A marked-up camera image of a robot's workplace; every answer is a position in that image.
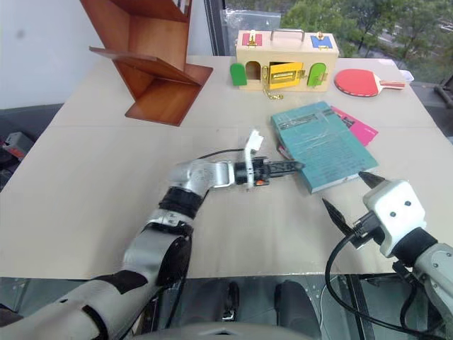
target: table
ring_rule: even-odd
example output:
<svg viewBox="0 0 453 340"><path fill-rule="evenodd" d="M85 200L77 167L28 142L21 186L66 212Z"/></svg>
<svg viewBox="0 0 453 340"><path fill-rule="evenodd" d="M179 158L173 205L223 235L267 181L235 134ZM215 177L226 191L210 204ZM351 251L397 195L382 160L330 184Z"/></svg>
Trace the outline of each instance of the table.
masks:
<svg viewBox="0 0 453 340"><path fill-rule="evenodd" d="M126 118L132 97L114 66L102 60L55 116L0 194L0 276L88 279L120 268L125 249L168 188L174 164L244 146L252 128L265 136L259 155L282 157L270 116L320 100L379 131L367 147L377 173L408 179L427 210L428 230L453 244L450 223L453 146L412 89L357 98L332 85L326 93L285 93L270 101L231 85L230 57L190 57L214 67L180 127ZM402 80L384 59L339 59L336 72L366 68ZM218 159L238 159L224 154ZM213 190L195 220L190 278L322 273L342 237L321 202L348 222L366 209L360 180L310 195L296 176L246 192ZM376 244L348 245L333 271L391 271Z"/></svg>

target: black cable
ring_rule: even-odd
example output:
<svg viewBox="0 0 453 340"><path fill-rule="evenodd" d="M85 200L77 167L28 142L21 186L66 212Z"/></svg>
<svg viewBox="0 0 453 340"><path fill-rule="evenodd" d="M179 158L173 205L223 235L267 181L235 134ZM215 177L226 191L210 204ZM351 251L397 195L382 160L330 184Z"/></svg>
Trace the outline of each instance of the black cable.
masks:
<svg viewBox="0 0 453 340"><path fill-rule="evenodd" d="M399 321L401 323L401 326L403 328L408 328L408 325L406 324L406 314L411 307L413 301L415 300L415 297L417 296L417 286L415 284L411 285L411 293L407 297L406 301L404 301L403 306L401 306L401 311L399 313Z"/></svg>
<svg viewBox="0 0 453 340"><path fill-rule="evenodd" d="M243 151L243 149L220 150L220 151L217 151L217 152L213 152L211 154L206 154L205 156L198 157L197 159L204 159L204 158L208 158L208 157L211 157L211 156L215 156L216 154L224 154L225 152L241 152L241 151Z"/></svg>
<svg viewBox="0 0 453 340"><path fill-rule="evenodd" d="M381 327L392 329L394 331L401 332L401 333L414 335L414 336L418 337L419 339L445 340L444 338L439 337L439 336L433 336L433 335L425 334L425 333L422 333L421 331L416 331L414 329L404 329L403 327L397 326L395 324L389 324L389 323L384 322L382 320L375 319L373 317L370 317L367 314L361 313L360 311L358 311L355 308L349 306L346 302L344 302L343 300L340 299L340 297L337 295L336 291L333 289L332 284L331 284L331 269L332 269L333 262L335 261L335 258L337 257L338 253L340 253L341 249L343 249L344 246L349 241L351 241L354 237L355 237L354 234L351 234L349 236L344 237L336 245L336 247L333 249L331 255L329 256L329 258L327 260L326 272L324 273L324 278L326 280L326 287L327 287L329 293L332 295L332 298L334 298L336 300L336 302L338 302L338 304L340 304L348 312L351 312L354 315L357 315L358 317L360 317L362 319L365 319L365 320L367 320L369 322L372 322L373 324L377 324L377 325L379 325Z"/></svg>
<svg viewBox="0 0 453 340"><path fill-rule="evenodd" d="M189 236L189 242L192 243L191 235ZM185 267L183 277L180 280L178 292L176 293L175 302L173 303L173 306L171 307L170 315L168 316L167 323L165 324L165 328L170 328L171 322L173 321L173 318L175 317L176 310L178 309L178 305L179 305L179 300L181 299L181 295L183 294L184 285L185 285L188 271L189 271L189 264L187 263L187 267Z"/></svg>

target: red paddle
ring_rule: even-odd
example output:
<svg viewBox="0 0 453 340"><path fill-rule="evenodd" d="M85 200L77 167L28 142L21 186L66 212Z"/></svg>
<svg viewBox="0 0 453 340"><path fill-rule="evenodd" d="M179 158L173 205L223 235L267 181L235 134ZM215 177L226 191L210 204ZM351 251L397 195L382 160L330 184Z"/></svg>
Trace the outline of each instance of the red paddle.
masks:
<svg viewBox="0 0 453 340"><path fill-rule="evenodd" d="M335 85L351 96L373 97L380 94L382 89L402 90L406 83L381 80L367 69L344 69L335 76Z"/></svg>

